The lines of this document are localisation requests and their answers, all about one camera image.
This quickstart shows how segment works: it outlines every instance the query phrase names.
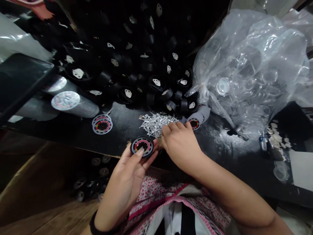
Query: silver cylinder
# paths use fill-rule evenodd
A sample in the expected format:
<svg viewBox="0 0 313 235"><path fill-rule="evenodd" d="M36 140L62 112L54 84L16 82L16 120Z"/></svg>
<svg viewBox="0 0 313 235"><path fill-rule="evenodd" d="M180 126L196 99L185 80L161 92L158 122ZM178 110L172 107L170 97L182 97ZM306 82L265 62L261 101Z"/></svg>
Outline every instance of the silver cylinder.
<svg viewBox="0 0 313 235"><path fill-rule="evenodd" d="M15 115L33 118L37 121L48 121L58 116L59 113L47 101L31 98Z"/></svg>
<svg viewBox="0 0 313 235"><path fill-rule="evenodd" d="M99 106L73 91L63 91L51 100L53 108L83 118L93 118L99 113Z"/></svg>
<svg viewBox="0 0 313 235"><path fill-rule="evenodd" d="M55 75L53 81L43 91L54 96L63 91L77 92L78 87L65 77Z"/></svg>

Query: workbench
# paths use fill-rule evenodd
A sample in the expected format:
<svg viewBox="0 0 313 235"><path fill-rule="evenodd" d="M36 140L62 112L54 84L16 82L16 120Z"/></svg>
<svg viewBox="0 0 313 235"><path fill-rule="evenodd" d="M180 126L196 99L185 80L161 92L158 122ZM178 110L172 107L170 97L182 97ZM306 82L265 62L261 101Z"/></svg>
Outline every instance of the workbench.
<svg viewBox="0 0 313 235"><path fill-rule="evenodd" d="M97 135L93 132L92 118L79 118L66 113L43 122L23 118L16 123L7 123L5 128L76 148L119 157L129 141L146 135L145 130L139 128L142 120L138 118L145 114L151 116L151 113L140 107L127 108L116 102L111 105L106 104L104 110L110 110L112 107L110 117L113 121L113 128L106 135ZM278 118L282 125L292 129L288 130L292 133L289 138L292 143L297 142L296 151L305 151L301 143L303 138L312 136L313 131L309 120L299 113L301 109L293 103L278 113L275 118ZM313 192L292 184L283 184L274 176L274 161L268 158L267 152L261 150L259 140L243 140L238 135L230 136L227 134L229 129L230 125L224 118L211 113L208 121L195 131L202 151L251 186L261 196L313 208ZM156 158L153 166L179 171L165 151Z"/></svg>

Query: plastic scrap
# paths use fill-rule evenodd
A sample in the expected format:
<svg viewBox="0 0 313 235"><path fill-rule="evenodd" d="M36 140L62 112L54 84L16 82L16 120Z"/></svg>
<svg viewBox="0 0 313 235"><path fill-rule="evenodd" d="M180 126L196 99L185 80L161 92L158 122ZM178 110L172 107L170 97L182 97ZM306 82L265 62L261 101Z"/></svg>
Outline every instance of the plastic scrap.
<svg viewBox="0 0 313 235"><path fill-rule="evenodd" d="M141 115L140 120L143 120L142 125L139 128L143 128L147 131L148 136L159 138L162 136L162 127L168 125L170 122L178 122L178 120L164 112L153 114L152 116Z"/></svg>

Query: black wristband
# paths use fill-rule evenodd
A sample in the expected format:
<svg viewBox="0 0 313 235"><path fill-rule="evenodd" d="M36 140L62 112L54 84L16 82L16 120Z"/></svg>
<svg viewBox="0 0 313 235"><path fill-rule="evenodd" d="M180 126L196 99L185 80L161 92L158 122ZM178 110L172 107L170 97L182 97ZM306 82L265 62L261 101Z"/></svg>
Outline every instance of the black wristband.
<svg viewBox="0 0 313 235"><path fill-rule="evenodd" d="M116 233L118 233L121 229L121 226L118 226L116 229L114 230L110 230L110 231L107 231L107 232L101 232L99 231L96 227L95 227L95 217L96 217L96 214L97 214L97 211L94 213L94 215L92 216L91 220L90 220L90 231L91 231L91 234L92 235L114 235Z"/></svg>

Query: fingernail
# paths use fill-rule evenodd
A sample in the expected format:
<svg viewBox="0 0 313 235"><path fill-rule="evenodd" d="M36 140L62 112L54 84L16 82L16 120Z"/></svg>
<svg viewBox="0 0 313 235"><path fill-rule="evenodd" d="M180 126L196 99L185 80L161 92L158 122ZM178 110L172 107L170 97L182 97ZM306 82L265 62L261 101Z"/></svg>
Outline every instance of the fingernail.
<svg viewBox="0 0 313 235"><path fill-rule="evenodd" d="M137 151L137 155L141 156L143 155L144 149L143 147L141 147L138 151Z"/></svg>

